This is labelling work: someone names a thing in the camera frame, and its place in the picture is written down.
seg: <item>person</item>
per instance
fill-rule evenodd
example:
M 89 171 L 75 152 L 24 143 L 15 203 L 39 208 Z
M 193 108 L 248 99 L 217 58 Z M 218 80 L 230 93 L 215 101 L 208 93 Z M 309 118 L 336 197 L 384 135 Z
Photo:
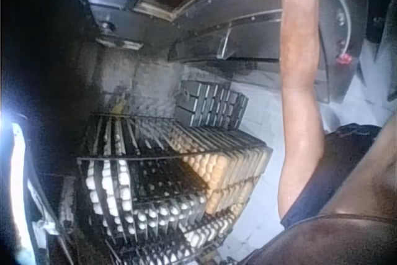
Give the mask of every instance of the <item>person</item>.
M 241 264 L 397 264 L 397 118 L 324 136 L 314 94 L 318 0 L 282 0 L 286 228 Z

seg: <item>white floor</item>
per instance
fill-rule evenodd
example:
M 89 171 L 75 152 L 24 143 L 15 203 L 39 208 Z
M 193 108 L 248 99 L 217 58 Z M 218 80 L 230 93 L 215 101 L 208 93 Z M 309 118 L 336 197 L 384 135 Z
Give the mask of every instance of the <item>white floor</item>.
M 373 61 L 373 45 L 369 43 L 364 46 L 361 60 L 365 69 L 379 67 Z M 388 86 L 383 78 L 382 75 L 378 79 L 372 76 L 364 86 L 355 77 L 342 104 L 321 104 L 324 129 L 331 132 L 352 122 L 382 126 L 396 110 L 396 101 L 386 101 Z M 240 129 L 264 140 L 274 150 L 248 206 L 219 249 L 222 258 L 231 256 L 240 261 L 283 230 L 277 213 L 277 188 L 284 158 L 284 139 L 280 94 L 241 83 L 233 83 L 232 88 L 249 97 Z

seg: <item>black sleeve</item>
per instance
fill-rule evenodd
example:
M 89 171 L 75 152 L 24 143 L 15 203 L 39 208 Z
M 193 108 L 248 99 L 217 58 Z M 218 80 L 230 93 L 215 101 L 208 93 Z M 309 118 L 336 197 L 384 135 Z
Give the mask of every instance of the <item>black sleeve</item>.
M 284 228 L 319 213 L 366 154 L 379 131 L 373 125 L 349 124 L 326 136 L 324 156 L 281 220 Z

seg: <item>red object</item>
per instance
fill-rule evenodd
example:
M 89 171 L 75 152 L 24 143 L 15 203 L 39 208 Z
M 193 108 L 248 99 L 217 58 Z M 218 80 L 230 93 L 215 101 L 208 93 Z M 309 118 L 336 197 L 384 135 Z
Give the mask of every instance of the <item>red object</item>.
M 347 53 L 343 55 L 339 55 L 336 58 L 336 62 L 338 62 L 340 65 L 349 65 L 352 63 L 353 57 Z

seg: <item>white cable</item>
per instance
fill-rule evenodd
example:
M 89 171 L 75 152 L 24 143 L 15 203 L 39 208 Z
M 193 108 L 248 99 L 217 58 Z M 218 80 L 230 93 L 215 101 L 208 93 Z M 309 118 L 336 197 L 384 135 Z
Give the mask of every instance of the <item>white cable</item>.
M 345 47 L 343 48 L 341 56 L 346 54 L 347 48 L 349 47 L 350 44 L 350 36 L 352 35 L 352 20 L 350 18 L 350 13 L 349 13 L 349 8 L 347 7 L 347 4 L 345 0 L 339 0 L 342 4 L 343 10 L 345 10 L 346 14 L 346 20 L 347 20 L 347 38 L 346 38 L 346 44 Z

